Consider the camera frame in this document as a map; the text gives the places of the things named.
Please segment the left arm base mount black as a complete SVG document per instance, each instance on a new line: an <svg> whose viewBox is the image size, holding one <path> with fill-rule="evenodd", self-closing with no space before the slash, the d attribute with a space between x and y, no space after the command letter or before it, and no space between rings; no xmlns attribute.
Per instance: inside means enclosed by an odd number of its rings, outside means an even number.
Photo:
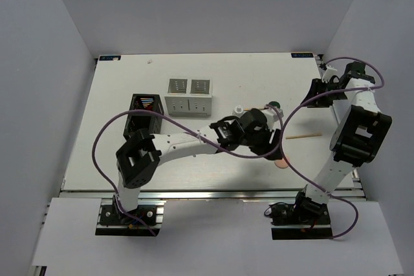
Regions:
<svg viewBox="0 0 414 276"><path fill-rule="evenodd" d="M96 236L156 237L162 226L163 201L143 201L130 211L133 218L122 214L114 202L101 202L96 223Z"/></svg>

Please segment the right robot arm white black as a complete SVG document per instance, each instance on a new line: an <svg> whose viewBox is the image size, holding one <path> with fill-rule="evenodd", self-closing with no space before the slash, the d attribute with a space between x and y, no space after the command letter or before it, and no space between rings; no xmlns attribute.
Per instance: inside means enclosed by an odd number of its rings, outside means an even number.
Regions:
<svg viewBox="0 0 414 276"><path fill-rule="evenodd" d="M374 77L366 74L360 61L348 63L341 77L327 67L322 78L312 81L302 101L306 108L328 108L339 100L345 100L349 108L331 138L330 157L313 182L296 196L292 215L297 222L305 224L322 216L329 195L342 180L374 160L392 124L392 118L376 104L374 86Z"/></svg>

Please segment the peach round powder puff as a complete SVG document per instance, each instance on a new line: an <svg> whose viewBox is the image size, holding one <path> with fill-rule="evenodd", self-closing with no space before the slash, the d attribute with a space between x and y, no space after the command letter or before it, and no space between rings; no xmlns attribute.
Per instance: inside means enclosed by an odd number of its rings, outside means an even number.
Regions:
<svg viewBox="0 0 414 276"><path fill-rule="evenodd" d="M288 162L289 162L289 158L287 158L287 160L282 158L280 160L275 160L274 164L276 165L276 167L280 169L286 169L289 166Z"/></svg>

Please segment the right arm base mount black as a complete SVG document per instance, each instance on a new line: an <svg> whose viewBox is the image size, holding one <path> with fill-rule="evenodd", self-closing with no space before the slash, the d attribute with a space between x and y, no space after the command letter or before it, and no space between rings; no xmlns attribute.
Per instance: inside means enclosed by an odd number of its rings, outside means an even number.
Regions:
<svg viewBox="0 0 414 276"><path fill-rule="evenodd" d="M315 213L296 204L277 202L269 205L263 214L271 220L273 240L332 239L331 218L326 205L322 205L321 213Z"/></svg>

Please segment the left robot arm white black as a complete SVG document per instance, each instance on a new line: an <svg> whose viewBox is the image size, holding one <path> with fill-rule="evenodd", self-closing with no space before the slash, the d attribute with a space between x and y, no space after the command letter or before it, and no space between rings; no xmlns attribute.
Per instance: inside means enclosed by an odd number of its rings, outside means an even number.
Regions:
<svg viewBox="0 0 414 276"><path fill-rule="evenodd" d="M116 152L119 172L115 217L124 224L136 218L142 186L153 177L157 167L173 160L199 154L231 153L238 147L249 148L258 158L279 160L283 111L267 105L250 109L240 116L228 116L199 130L186 129L175 134L151 134L140 129Z"/></svg>

